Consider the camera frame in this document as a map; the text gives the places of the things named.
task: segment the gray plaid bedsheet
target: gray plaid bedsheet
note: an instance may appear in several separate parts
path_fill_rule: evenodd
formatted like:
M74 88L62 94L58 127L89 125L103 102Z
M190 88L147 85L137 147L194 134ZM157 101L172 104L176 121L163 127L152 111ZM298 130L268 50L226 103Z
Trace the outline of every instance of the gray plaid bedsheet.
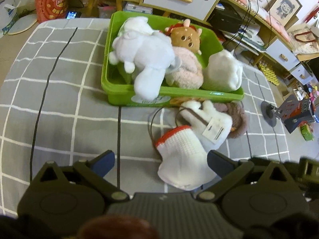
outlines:
M148 134L155 108L109 105L100 86L109 20L62 19L40 24L21 49L0 92L0 212L15 216L17 204L29 185L29 160L34 124L47 76L56 57L78 30L61 55L48 86L39 120L33 176L46 161L60 166L79 159L93 159L107 149L117 155L115 167L105 179L130 195L136 191L179 191L157 176L161 161ZM275 136L263 120L262 94L275 104L263 74L244 69L243 105L249 117L251 153L279 159ZM117 152L117 127L121 114L121 148ZM155 118L153 133L159 138L174 127L174 109L163 109ZM289 159L283 126L275 127L281 159ZM247 135L227 140L219 151L232 159L250 158Z

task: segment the ribbed gray panel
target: ribbed gray panel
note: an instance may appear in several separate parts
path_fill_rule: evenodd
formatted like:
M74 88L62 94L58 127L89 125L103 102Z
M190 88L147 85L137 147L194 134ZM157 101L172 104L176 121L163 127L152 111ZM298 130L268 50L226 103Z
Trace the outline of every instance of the ribbed gray panel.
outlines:
M215 204L198 202L190 193L136 193L129 202L112 204L107 214L143 218L162 239L239 239L243 235L227 223Z

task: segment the green plastic bin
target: green plastic bin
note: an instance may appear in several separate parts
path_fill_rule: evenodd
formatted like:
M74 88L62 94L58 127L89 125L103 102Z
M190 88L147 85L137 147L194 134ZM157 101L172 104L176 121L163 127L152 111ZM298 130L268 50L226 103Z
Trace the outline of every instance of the green plastic bin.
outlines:
M213 102L228 103L234 100L240 101L244 97L243 89L240 87L237 91L231 93L181 89L168 86L165 81L159 92L159 96L152 102L143 101L135 95L132 84L126 84L126 81L119 73L118 66L113 66L108 62L108 53L112 51L112 43L117 37L120 27L130 17L144 16L148 18L148 23L153 29L164 30L164 28L174 25L179 20L170 19L167 17L148 15L143 13L133 13L118 11L111 17L111 22L106 38L104 63L102 68L101 84L102 88L108 95L108 101L113 105L122 106L148 106L148 107L170 107L176 106L176 102L185 100L184 97L195 98L197 100L211 100ZM219 43L216 34L210 29L195 25L197 28L202 28L201 46L202 55L197 55L199 62L203 67L208 64L210 55L223 50Z

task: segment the phone screen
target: phone screen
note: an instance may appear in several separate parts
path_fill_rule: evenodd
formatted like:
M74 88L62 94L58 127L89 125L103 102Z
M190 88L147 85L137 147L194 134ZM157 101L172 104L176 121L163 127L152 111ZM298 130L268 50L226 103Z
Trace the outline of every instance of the phone screen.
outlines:
M77 16L77 12L69 12L67 15L67 19L74 19Z

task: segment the picture frame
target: picture frame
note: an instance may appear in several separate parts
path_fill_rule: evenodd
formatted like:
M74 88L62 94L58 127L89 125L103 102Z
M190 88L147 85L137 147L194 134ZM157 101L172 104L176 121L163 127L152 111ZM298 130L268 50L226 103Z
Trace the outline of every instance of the picture frame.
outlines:
M301 8L302 4L298 0L271 0L267 11L270 11L281 25L286 26Z

